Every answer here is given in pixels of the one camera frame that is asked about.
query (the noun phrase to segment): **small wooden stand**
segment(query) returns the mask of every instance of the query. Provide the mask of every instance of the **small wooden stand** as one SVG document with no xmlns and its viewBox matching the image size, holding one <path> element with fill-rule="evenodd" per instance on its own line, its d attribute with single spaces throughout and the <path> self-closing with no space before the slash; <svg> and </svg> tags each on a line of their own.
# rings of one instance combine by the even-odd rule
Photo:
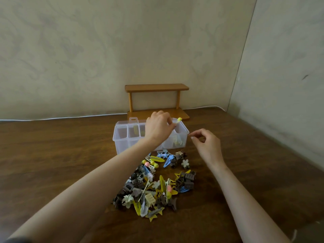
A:
<svg viewBox="0 0 324 243">
<path fill-rule="evenodd" d="M 188 120 L 189 116 L 179 107 L 180 104 L 180 91 L 189 90 L 184 84 L 143 84 L 143 85 L 125 85 L 125 91 L 128 93 L 129 99 L 129 111 L 127 112 L 127 118 L 137 117 L 137 119 L 147 119 L 151 116 L 152 112 L 158 112 L 160 110 L 170 113 L 171 118 L 182 118 Z M 149 110 L 133 110 L 132 93 L 139 92 L 163 92 L 163 91 L 176 91 L 177 101 L 175 108 L 165 109 L 149 109 Z"/>
</svg>

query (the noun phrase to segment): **translucent storage box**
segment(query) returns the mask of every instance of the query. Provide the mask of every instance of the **translucent storage box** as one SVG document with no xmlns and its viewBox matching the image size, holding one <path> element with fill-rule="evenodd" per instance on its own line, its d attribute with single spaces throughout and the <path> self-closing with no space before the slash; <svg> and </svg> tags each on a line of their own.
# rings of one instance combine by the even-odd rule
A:
<svg viewBox="0 0 324 243">
<path fill-rule="evenodd" d="M 130 118 L 129 121 L 118 121 L 116 123 L 112 140 L 115 142 L 117 154 L 133 146 L 139 139 L 144 138 L 145 122 L 146 120 Z M 172 122 L 176 123 L 177 119 L 173 118 Z M 158 146 L 155 151 L 185 147 L 188 134 L 188 129 L 180 121 L 168 139 Z"/>
</svg>

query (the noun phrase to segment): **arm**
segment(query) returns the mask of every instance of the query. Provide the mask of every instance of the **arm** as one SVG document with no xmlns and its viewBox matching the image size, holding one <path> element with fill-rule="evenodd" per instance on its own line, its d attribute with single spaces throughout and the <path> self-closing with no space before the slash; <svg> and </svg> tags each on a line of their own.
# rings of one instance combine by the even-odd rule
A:
<svg viewBox="0 0 324 243">
<path fill-rule="evenodd" d="M 143 139 L 68 187 L 10 238 L 24 237 L 33 243 L 79 242 L 141 161 L 169 137 L 175 126 L 168 113 L 152 113 Z"/>
<path fill-rule="evenodd" d="M 209 130 L 196 130 L 189 134 L 201 158 L 221 186 L 243 242 L 288 243 L 281 229 L 263 210 L 252 195 L 226 166 L 220 140 Z"/>
</svg>

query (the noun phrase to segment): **right arm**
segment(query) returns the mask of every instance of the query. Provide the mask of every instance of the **right arm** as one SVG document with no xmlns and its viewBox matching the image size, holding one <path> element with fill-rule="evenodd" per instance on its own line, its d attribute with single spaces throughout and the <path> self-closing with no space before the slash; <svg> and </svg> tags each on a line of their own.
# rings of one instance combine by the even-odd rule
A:
<svg viewBox="0 0 324 243">
<path fill-rule="evenodd" d="M 189 134 L 201 158 L 213 172 L 233 215 L 244 243 L 288 243 L 290 240 L 244 188 L 226 166 L 220 140 L 209 130 L 200 129 Z"/>
</svg>

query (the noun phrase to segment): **box handle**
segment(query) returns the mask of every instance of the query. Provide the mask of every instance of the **box handle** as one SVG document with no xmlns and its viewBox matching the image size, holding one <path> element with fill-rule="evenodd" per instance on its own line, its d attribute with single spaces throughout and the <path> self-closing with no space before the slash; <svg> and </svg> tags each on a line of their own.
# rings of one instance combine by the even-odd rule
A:
<svg viewBox="0 0 324 243">
<path fill-rule="evenodd" d="M 136 117 L 131 117 L 129 118 L 129 121 L 128 121 L 130 124 L 131 123 L 138 123 L 138 119 Z"/>
</svg>

